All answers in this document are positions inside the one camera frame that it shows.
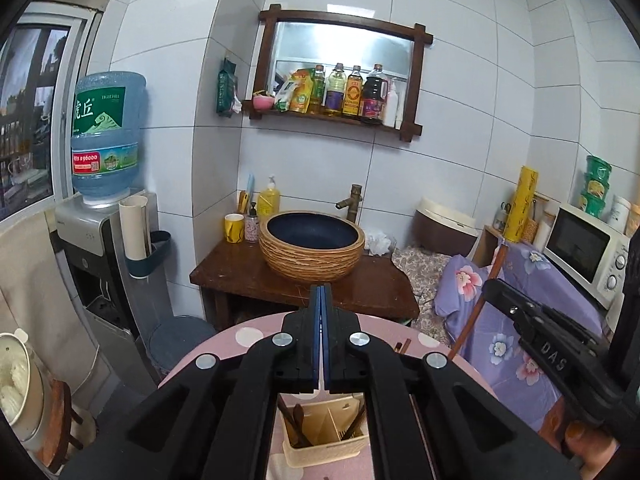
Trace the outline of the right hand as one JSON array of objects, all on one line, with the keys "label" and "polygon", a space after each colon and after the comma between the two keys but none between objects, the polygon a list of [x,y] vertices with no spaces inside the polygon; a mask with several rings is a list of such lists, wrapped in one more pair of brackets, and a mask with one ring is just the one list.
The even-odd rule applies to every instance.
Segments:
[{"label": "right hand", "polygon": [[614,456],[618,442],[605,432],[592,428],[580,420],[570,422],[565,416],[564,399],[559,398],[548,411],[538,434],[559,451],[562,428],[565,428],[563,440],[566,447],[584,462],[580,468],[580,476],[586,480],[596,478]]}]

